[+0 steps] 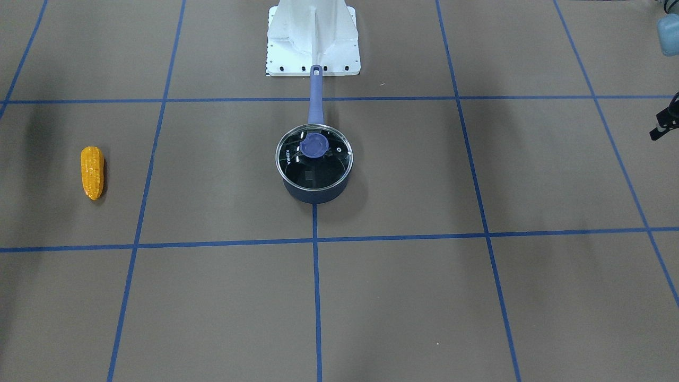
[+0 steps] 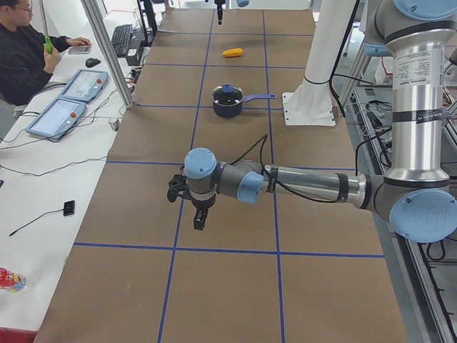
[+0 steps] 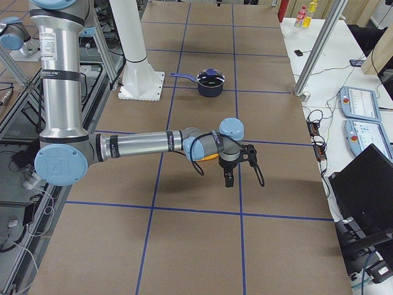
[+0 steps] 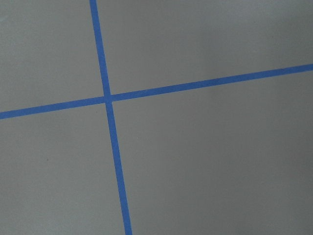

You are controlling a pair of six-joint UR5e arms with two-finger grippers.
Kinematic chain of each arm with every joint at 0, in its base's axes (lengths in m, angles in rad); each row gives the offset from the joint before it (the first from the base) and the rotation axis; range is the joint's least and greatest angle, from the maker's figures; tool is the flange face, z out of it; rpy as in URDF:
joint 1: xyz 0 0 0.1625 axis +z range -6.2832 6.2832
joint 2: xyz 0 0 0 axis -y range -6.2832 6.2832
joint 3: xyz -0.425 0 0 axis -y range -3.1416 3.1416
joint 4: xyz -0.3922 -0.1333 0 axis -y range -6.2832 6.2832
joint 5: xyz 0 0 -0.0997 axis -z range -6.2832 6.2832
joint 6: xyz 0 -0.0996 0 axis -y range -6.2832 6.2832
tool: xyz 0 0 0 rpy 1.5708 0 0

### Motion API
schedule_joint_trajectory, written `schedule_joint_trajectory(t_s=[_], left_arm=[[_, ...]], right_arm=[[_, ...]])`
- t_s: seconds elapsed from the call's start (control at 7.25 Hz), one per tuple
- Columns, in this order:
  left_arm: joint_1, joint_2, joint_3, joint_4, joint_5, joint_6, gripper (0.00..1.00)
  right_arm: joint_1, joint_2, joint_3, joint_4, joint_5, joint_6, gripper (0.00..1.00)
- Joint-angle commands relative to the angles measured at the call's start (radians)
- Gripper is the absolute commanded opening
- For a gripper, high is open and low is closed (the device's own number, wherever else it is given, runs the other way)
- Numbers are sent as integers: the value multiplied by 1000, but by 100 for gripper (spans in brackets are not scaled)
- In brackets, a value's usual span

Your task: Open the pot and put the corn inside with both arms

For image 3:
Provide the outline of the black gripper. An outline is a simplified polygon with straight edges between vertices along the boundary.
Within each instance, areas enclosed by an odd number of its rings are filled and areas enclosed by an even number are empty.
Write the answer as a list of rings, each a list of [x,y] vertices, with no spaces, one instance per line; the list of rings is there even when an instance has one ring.
[[[227,154],[226,152],[219,153],[219,165],[224,171],[225,187],[234,186],[233,169],[238,165],[240,151],[234,154]]]

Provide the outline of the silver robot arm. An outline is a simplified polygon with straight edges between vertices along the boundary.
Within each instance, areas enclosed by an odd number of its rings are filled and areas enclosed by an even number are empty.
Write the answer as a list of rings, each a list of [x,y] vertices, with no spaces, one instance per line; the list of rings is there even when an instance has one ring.
[[[1,45],[11,51],[30,57],[40,51],[39,44],[31,37],[21,19],[6,17],[1,19]]]
[[[225,185],[233,184],[233,169],[249,160],[252,151],[241,144],[243,123],[224,119],[217,130],[196,128],[106,137],[91,135],[82,126],[79,35],[94,8],[90,1],[31,1],[30,17],[39,29],[45,128],[34,161],[48,183],[68,186],[82,179],[88,167],[107,159],[183,151],[191,162],[217,154]]]

